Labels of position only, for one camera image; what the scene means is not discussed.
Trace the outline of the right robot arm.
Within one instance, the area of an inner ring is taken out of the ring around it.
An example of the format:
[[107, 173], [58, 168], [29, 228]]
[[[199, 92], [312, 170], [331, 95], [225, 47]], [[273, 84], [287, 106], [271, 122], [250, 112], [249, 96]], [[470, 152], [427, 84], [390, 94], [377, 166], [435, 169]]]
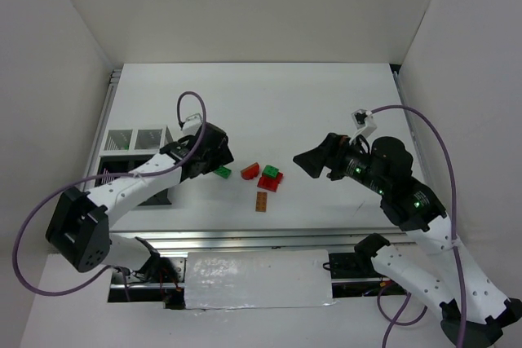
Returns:
[[490, 347], [521, 318], [521, 301], [500, 291], [463, 243], [453, 239], [450, 216], [435, 193], [412, 175], [413, 157], [399, 139], [375, 139], [366, 152], [362, 141], [330, 133], [293, 161], [312, 178], [328, 168], [330, 180], [351, 178], [381, 197], [385, 216], [417, 244], [438, 274], [406, 261], [378, 234], [359, 242], [355, 252], [423, 303], [454, 345]]

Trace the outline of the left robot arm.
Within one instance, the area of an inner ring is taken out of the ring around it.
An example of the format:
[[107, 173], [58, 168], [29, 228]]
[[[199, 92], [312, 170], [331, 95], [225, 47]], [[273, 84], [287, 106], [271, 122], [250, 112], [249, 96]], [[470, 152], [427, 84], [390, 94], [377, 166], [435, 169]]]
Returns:
[[113, 234], [112, 226], [158, 192], [232, 161], [223, 130], [210, 123], [194, 128], [123, 176], [86, 192], [77, 187], [61, 192], [46, 240], [81, 273], [104, 265], [154, 279], [171, 264], [145, 239]]

